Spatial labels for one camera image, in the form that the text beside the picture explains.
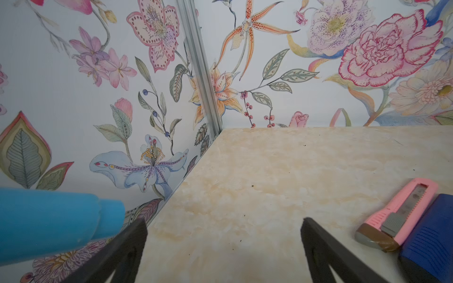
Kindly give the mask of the pink utility knife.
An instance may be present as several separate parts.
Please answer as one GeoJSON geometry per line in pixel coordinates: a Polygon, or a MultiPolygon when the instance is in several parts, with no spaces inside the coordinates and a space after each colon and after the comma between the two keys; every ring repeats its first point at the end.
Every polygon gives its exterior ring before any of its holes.
{"type": "Polygon", "coordinates": [[[383,252],[398,250],[427,210],[438,188],[439,185],[430,179],[411,180],[384,208],[357,228],[355,240],[383,252]]]}

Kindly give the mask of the blue utility knife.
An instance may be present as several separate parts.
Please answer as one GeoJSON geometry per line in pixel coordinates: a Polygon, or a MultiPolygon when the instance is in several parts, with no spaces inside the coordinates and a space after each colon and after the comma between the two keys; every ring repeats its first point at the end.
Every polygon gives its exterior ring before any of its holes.
{"type": "Polygon", "coordinates": [[[398,264],[409,283],[453,281],[453,196],[439,194],[402,246],[398,264]]]}

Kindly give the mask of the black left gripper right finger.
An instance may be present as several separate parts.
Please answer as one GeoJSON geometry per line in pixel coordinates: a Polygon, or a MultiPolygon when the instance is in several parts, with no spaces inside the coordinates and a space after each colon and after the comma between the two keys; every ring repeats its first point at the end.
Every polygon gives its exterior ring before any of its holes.
{"type": "Polygon", "coordinates": [[[345,283],[386,282],[314,219],[304,218],[300,234],[314,283],[334,283],[333,271],[345,283]]]}

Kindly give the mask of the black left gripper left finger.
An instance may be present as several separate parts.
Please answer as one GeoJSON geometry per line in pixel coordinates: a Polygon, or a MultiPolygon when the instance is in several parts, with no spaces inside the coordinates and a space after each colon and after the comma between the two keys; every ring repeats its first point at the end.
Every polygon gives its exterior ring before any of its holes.
{"type": "Polygon", "coordinates": [[[144,219],[137,219],[83,266],[70,274],[65,283],[134,283],[147,238],[144,219]]]}

